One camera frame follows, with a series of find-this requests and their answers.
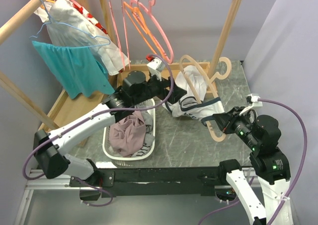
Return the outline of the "thick pink plastic hanger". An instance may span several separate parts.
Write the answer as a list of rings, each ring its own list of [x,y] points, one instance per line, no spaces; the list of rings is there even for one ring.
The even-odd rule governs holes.
[[[153,13],[152,13],[152,7],[155,6],[156,4],[156,0],[149,0],[149,6],[146,7],[140,7],[140,10],[143,10],[144,13],[146,13],[146,15],[150,18],[150,20],[152,21],[152,23],[155,25],[155,27],[157,28],[158,32],[160,33],[163,41],[166,44],[168,53],[165,51],[166,56],[163,57],[168,63],[172,63],[173,59],[174,59],[174,51],[173,48],[170,44],[170,41],[168,39],[168,37],[166,36],[163,28],[161,27],[161,25],[159,24],[159,22],[157,21],[157,19],[154,17]]]

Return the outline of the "beige wooden hanger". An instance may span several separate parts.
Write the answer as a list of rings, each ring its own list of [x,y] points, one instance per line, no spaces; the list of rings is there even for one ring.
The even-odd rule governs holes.
[[[190,73],[187,72],[187,70],[185,69],[186,66],[184,64],[184,61],[188,61],[190,65],[194,68],[194,76],[191,76]],[[203,105],[202,101],[204,97],[207,95],[208,89],[210,89],[213,98],[217,98],[219,96],[217,89],[214,86],[215,80],[226,79],[232,71],[232,63],[230,59],[226,57],[220,57],[219,62],[226,64],[225,73],[221,74],[219,72],[216,72],[212,76],[208,76],[206,71],[191,56],[183,55],[179,60],[180,72],[182,73],[185,81],[187,82],[187,85],[189,86],[196,102],[200,106]]]

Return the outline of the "mauve tank top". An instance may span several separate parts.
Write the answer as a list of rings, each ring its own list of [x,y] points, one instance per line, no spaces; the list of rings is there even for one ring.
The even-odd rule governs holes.
[[[143,147],[145,135],[145,121],[141,112],[136,111],[110,126],[109,142],[114,151],[130,157]]]

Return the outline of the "black white striped tank top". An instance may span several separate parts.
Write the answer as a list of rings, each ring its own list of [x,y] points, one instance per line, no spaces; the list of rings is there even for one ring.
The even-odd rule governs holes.
[[[138,150],[136,153],[131,155],[131,158],[135,158],[135,157],[143,157],[143,156],[147,156],[150,155],[152,152],[152,146],[143,146],[140,150]]]

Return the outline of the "orange plastic hanger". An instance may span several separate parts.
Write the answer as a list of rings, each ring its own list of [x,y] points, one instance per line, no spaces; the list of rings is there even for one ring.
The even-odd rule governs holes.
[[[127,2],[123,2],[124,11],[133,23],[134,27],[141,35],[144,42],[147,44],[152,53],[157,54],[157,51],[162,57],[166,56],[166,53],[156,37],[149,30],[142,12],[138,7],[132,7]]]

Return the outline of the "thin pink wire hanger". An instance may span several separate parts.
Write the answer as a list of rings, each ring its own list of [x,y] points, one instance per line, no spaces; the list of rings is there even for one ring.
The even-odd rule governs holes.
[[[121,47],[120,38],[119,38],[119,35],[118,35],[118,30],[117,30],[117,25],[116,25],[116,20],[115,20],[114,12],[113,12],[113,9],[112,9],[111,0],[108,0],[108,4],[109,4],[109,9],[110,9],[110,14],[111,14],[112,23],[113,23],[113,28],[114,28],[115,35],[116,35],[116,39],[117,39],[117,46],[118,46],[118,49],[119,49],[119,51],[120,51],[121,60],[122,60],[122,65],[123,65],[123,69],[122,69],[120,72],[123,72],[123,70],[125,69],[126,64],[125,64],[124,54],[123,54],[123,52],[122,52],[122,47]]]

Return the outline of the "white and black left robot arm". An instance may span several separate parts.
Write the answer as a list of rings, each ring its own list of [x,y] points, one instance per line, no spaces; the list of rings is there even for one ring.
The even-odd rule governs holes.
[[[136,110],[136,105],[153,97],[163,103],[177,102],[186,90],[177,86],[172,77],[146,79],[141,71],[132,71],[115,92],[92,111],[75,121],[50,132],[39,130],[34,135],[34,157],[48,179],[68,174],[82,179],[87,186],[99,181],[97,167],[89,159],[69,155],[69,151],[94,132],[109,127]]]

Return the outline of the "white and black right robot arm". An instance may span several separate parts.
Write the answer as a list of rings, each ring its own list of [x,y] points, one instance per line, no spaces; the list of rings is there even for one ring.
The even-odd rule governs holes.
[[[246,181],[240,164],[222,161],[218,180],[232,186],[252,225],[292,225],[290,201],[285,194],[290,186],[287,157],[278,148],[281,137],[279,123],[269,115],[250,120],[250,111],[234,107],[229,112],[214,114],[213,118],[224,134],[236,134],[250,149],[249,160],[261,185],[264,202],[260,202]]]

